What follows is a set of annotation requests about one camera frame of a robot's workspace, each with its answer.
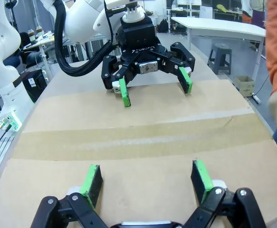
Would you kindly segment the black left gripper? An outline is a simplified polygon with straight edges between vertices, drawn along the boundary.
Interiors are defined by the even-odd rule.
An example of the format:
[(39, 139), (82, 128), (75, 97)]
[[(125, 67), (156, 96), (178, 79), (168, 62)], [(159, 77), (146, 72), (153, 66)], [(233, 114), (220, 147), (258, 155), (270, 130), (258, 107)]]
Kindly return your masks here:
[(102, 61), (101, 79), (107, 90), (120, 94), (125, 107), (130, 107), (127, 84), (137, 74), (163, 71), (177, 76), (185, 94), (191, 93), (195, 57), (180, 42), (173, 43), (171, 51), (161, 45), (150, 18), (125, 22), (123, 18), (116, 35), (121, 47), (120, 61), (116, 56), (105, 56)]

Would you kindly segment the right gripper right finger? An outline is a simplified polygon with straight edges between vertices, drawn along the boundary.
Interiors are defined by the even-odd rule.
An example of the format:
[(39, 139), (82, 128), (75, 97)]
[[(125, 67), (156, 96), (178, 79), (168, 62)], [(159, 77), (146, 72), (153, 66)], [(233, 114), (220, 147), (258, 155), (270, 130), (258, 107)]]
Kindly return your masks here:
[(191, 181), (199, 206), (184, 228), (209, 228), (217, 217), (226, 217), (234, 228), (265, 228), (254, 193), (249, 188), (235, 192), (215, 186), (202, 160), (193, 160)]

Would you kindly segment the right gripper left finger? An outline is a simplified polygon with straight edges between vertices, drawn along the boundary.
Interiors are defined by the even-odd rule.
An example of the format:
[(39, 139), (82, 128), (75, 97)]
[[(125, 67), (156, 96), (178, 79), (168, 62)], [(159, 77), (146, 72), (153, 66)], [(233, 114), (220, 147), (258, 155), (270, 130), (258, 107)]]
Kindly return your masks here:
[(100, 165), (90, 165), (79, 192), (58, 200), (54, 196), (44, 197), (36, 211), (33, 228), (65, 228), (78, 221), (83, 228), (105, 228), (103, 220), (95, 211), (103, 178)]

